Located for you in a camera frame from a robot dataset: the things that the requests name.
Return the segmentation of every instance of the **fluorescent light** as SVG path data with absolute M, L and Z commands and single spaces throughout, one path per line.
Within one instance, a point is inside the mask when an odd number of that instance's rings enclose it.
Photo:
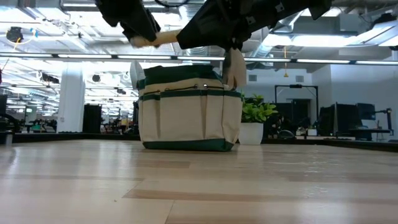
M 30 101 L 30 103 L 39 104 L 39 105 L 44 104 L 43 102 L 39 102 L 39 101 Z
M 45 106 L 46 109 L 57 110 L 58 107 L 56 106 Z
M 60 54 L 60 58 L 112 58 L 111 55 Z
M 52 57 L 50 54 L 0 53 L 0 57 Z
M 36 107 L 37 109 L 42 109 L 41 105 L 27 105 L 27 107 Z
M 119 100 L 119 101 L 137 101 L 138 97 L 133 96 L 85 96 L 85 100 L 106 100 L 109 99 Z
M 322 15 L 322 16 L 323 17 L 336 17 L 336 16 L 340 15 L 345 9 L 346 9 L 346 7 L 334 7 L 334 8 L 331 8 L 326 13 L 324 13 L 324 15 Z M 302 16 L 311 16 L 310 10 L 304 9 Z
M 56 85 L 56 86 L 44 86 L 44 85 L 16 85 L 16 87 L 19 88 L 61 88 L 60 85 Z
M 223 61 L 224 57 L 194 57 L 194 56 L 178 56 L 179 60 L 211 60 L 211 61 Z
M 120 59 L 138 59 L 138 60 L 170 60 L 171 56 L 151 56 L 151 55 L 118 55 Z
M 292 45 L 292 40 L 287 35 L 277 35 L 277 34 L 268 34 L 267 37 L 262 41 L 262 44 L 265 46 L 289 46 Z
M 398 46 L 398 36 L 395 36 L 384 43 L 380 44 L 381 47 L 390 47 L 390 46 Z
M 388 61 L 357 61 L 357 65 L 398 65 L 398 61 L 396 62 L 388 62 Z
M 7 106 L 10 109 L 25 109 L 25 106 Z
M 297 59 L 298 63 L 349 63 L 349 60 Z
M 351 39 L 338 35 L 298 35 L 292 45 L 299 47 L 344 47 Z
M 287 58 L 245 58 L 245 62 L 290 62 L 291 59 Z
M 41 111 L 41 113 L 56 113 L 56 111 Z
M 93 3 L 65 3 L 63 7 L 96 7 Z

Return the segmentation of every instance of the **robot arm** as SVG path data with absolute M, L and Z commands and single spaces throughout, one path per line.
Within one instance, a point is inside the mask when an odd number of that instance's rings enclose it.
M 248 40 L 254 31 L 273 28 L 306 8 L 318 19 L 330 7 L 331 0 L 207 0 L 177 40 L 182 49 L 208 45 L 229 49 Z
M 96 0 L 96 5 L 109 25 L 120 22 L 129 40 L 137 37 L 143 43 L 137 46 L 178 41 L 181 49 L 209 45 L 236 49 L 254 31 L 273 28 L 279 20 L 306 8 L 318 19 L 330 9 L 331 1 L 207 0 L 181 31 L 164 35 L 157 34 L 160 27 L 141 0 Z

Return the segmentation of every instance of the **white wall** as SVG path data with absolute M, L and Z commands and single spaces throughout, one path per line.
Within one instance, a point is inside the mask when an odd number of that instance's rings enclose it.
M 398 129 L 398 68 L 393 66 L 327 65 L 312 74 L 314 85 L 319 86 L 319 105 L 333 103 L 374 104 L 376 110 L 392 108 L 392 128 Z M 387 115 L 376 115 L 379 125 L 387 129 Z M 376 122 L 363 120 L 369 128 Z M 386 139 L 396 136 L 384 134 Z
M 257 75 L 257 82 L 248 82 L 242 91 L 247 97 L 253 94 L 262 95 L 265 102 L 275 102 L 275 85 L 312 85 L 311 73 L 307 73 L 305 69 L 288 69 L 287 73 L 289 77 L 284 77 L 285 70 L 253 70 L 248 71 L 249 75 Z M 304 82 L 297 83 L 296 75 L 303 75 Z M 315 89 L 313 88 L 302 88 L 302 89 L 291 89 L 287 87 L 279 87 L 278 91 L 278 103 L 289 102 L 289 99 L 309 99 L 311 100 L 311 119 L 315 121 Z
M 332 105 L 332 85 L 331 85 L 331 67 L 324 66 L 316 72 L 312 73 L 312 84 L 318 86 L 318 107 L 327 107 Z M 311 104 L 312 111 L 316 111 L 316 103 Z M 311 122 L 315 122 L 316 117 L 312 116 Z

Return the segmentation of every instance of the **ceiling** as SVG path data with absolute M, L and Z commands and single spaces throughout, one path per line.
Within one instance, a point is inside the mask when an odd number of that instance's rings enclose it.
M 101 14 L 93 7 L 90 0 L 63 0 L 62 5 L 56 7 L 36 5 L 30 1 L 22 0 L 30 7 L 15 7 L 14 1 L 2 0 L 5 3 L 0 6 L 0 52 L 29 52 L 29 53 L 54 53 L 54 54 L 133 54 L 133 55 L 194 55 L 194 56 L 223 56 L 224 50 L 216 47 L 202 47 L 197 49 L 182 50 L 178 44 L 165 44 L 159 48 L 144 47 L 132 48 L 122 28 L 110 27 L 101 17 Z M 181 29 L 195 15 L 203 4 L 203 1 L 192 0 L 186 6 L 179 9 L 166 10 L 155 5 L 152 1 L 144 1 L 162 30 Z M 381 60 L 391 55 L 388 47 L 366 44 L 348 44 L 339 46 L 335 37 L 344 37 L 350 43 L 355 38 L 365 33 L 373 20 L 382 13 L 396 12 L 398 0 L 384 1 L 334 1 L 333 7 L 322 18 L 313 21 L 308 11 L 301 12 L 288 26 L 282 26 L 280 30 L 262 29 L 252 34 L 252 37 L 244 44 L 245 57 L 277 57 L 277 58 L 315 58 L 315 59 L 356 59 L 356 60 Z M 10 27 L 21 27 L 24 40 L 15 45 L 6 39 L 6 33 Z M 22 58 L 0 57 L 0 66 L 7 65 L 3 71 L 3 85 L 33 85 L 34 88 L 3 88 L 3 92 L 10 95 L 10 104 L 24 104 L 27 99 L 42 102 L 42 105 L 55 106 L 59 98 L 59 87 L 43 88 L 48 83 L 40 81 L 40 71 L 62 81 L 62 68 L 65 62 L 50 60 L 24 60 Z M 144 68 L 156 65 L 173 66 L 175 61 L 143 61 Z M 86 90 L 86 102 L 104 105 L 104 111 L 114 113 L 119 108 L 124 113 L 132 113 L 132 102 L 137 99 L 137 91 L 131 88 L 131 81 L 127 72 L 128 62 L 84 62 L 86 82 L 89 87 Z M 267 64 L 266 69 L 284 68 L 284 63 Z M 318 68 L 312 64 L 288 64 L 288 68 L 307 69 L 313 72 Z M 94 74 L 101 76 L 101 82 L 94 82 Z M 125 95 L 116 93 L 113 87 L 125 90 Z

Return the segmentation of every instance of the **ceiling light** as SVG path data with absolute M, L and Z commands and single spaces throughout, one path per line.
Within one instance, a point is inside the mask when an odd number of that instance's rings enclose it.
M 191 56 L 178 56 L 179 60 L 212 60 L 223 61 L 224 57 L 191 57 Z
M 25 106 L 7 106 L 7 108 L 10 108 L 10 109 L 24 109 Z
M 0 57 L 52 57 L 50 54 L 0 53 Z
M 292 45 L 299 47 L 344 47 L 351 39 L 338 35 L 298 35 Z
M 42 104 L 43 104 L 43 102 L 39 102 L 39 101 L 30 101 L 30 103 L 34 103 L 34 104 L 40 104 L 40 105 L 42 105 Z
M 398 62 L 387 61 L 357 61 L 357 65 L 398 65 Z
M 120 59 L 137 59 L 137 60 L 170 60 L 171 56 L 151 56 L 151 55 L 118 55 Z
M 298 63 L 349 63 L 349 60 L 297 59 Z
M 291 59 L 286 58 L 245 58 L 245 62 L 290 62 Z
M 340 15 L 345 9 L 346 9 L 346 7 L 333 7 L 329 11 L 324 13 L 324 15 L 322 15 L 322 16 L 323 17 L 336 17 L 336 16 Z M 302 16 L 311 16 L 310 10 L 304 9 Z
M 262 41 L 265 46 L 289 46 L 292 45 L 292 40 L 287 35 L 276 35 L 268 34 L 267 37 Z
M 93 3 L 64 3 L 63 7 L 96 7 Z
M 112 55 L 60 54 L 60 58 L 112 58 Z

